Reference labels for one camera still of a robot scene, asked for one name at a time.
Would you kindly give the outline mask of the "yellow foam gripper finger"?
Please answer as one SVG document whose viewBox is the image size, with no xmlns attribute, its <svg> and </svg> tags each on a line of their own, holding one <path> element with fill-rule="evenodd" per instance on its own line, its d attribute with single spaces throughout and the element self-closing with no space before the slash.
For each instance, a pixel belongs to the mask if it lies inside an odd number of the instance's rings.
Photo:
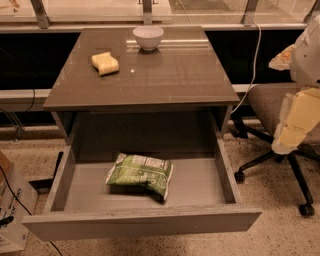
<svg viewBox="0 0 320 256">
<path fill-rule="evenodd" d="M 280 110 L 272 150 L 290 154 L 320 122 L 320 90 L 306 88 L 296 94 L 287 93 Z"/>
<path fill-rule="evenodd" d="M 271 59 L 269 67 L 278 71 L 289 70 L 294 49 L 294 45 L 286 47 L 282 52 Z"/>
</svg>

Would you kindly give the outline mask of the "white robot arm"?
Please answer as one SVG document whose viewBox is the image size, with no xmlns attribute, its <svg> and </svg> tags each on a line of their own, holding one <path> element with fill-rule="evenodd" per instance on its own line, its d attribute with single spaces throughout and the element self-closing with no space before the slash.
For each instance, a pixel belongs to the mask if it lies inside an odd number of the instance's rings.
<svg viewBox="0 0 320 256">
<path fill-rule="evenodd" d="M 303 86 L 295 95 L 285 96 L 272 143 L 275 153 L 290 154 L 320 122 L 320 15 L 269 67 L 289 70 L 291 79 Z"/>
</svg>

